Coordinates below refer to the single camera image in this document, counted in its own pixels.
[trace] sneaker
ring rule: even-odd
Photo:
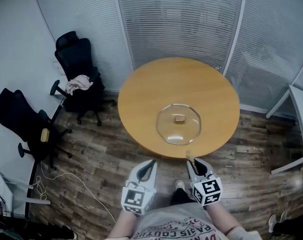
[[[272,216],[270,216],[269,221],[268,221],[268,225],[269,225],[269,233],[273,233],[274,232],[274,227],[276,225],[276,223],[278,223],[277,219],[276,219],[276,215],[273,214]]]
[[[287,220],[287,213],[288,213],[288,210],[287,210],[287,209],[284,210],[284,211],[282,212],[282,214],[281,214],[281,216],[280,216],[280,221],[279,221],[279,223],[282,223],[282,222],[284,222],[285,220]]]
[[[63,225],[62,227],[63,228],[68,228],[70,231],[72,231],[70,226]],[[76,240],[78,238],[78,235],[74,231],[72,231],[72,232],[73,232],[73,240]]]
[[[185,183],[181,179],[176,179],[174,183],[174,189],[182,189],[185,191]]]

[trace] round wooden table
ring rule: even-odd
[[[192,107],[201,118],[199,136],[187,145],[167,143],[156,128],[162,109],[171,104]],[[189,58],[162,58],[136,69],[118,97],[121,122],[143,147],[159,155],[185,158],[209,154],[233,135],[240,117],[238,96],[213,67]]]

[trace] pink cloth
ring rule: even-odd
[[[70,80],[66,84],[66,92],[70,95],[73,95],[73,91],[80,90],[88,90],[92,86],[92,82],[89,80],[90,78],[87,75],[80,74],[76,76],[73,80]]]

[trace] desk leg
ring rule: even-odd
[[[280,173],[280,172],[283,172],[283,171],[285,171],[285,170],[288,170],[288,169],[290,169],[290,168],[293,168],[293,167],[295,167],[295,166],[298,166],[298,165],[300,165],[300,164],[302,164],[303,163],[303,157],[302,158],[299,158],[298,160],[296,160],[296,161],[294,161],[294,162],[291,162],[291,163],[289,163],[289,164],[286,164],[286,165],[284,165],[284,166],[282,166],[282,167],[279,167],[279,168],[277,168],[277,169],[275,169],[275,170],[272,170],[271,172],[270,172],[270,174],[278,174],[278,173]]]
[[[26,203],[31,203],[31,204],[39,204],[39,205],[50,205],[51,201],[49,200],[42,200],[38,198],[29,198],[29,197],[24,197],[24,196],[14,196],[14,199],[18,201],[23,201]]]
[[[288,89],[284,95],[279,99],[279,101],[271,108],[271,110],[266,114],[266,118],[270,118],[276,110],[284,103],[284,101],[290,96],[290,90]]]
[[[30,189],[30,190],[34,189],[33,186],[25,184],[25,183],[23,183],[23,182],[21,182],[19,180],[13,179],[13,178],[6,177],[4,180],[8,180],[8,181],[5,181],[5,183],[8,183],[8,184],[14,184],[16,186],[19,186],[19,187],[22,187],[22,188],[26,188],[26,189]]]

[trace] glass lid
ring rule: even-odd
[[[187,145],[201,132],[201,118],[190,106],[171,104],[158,115],[156,128],[170,144]]]

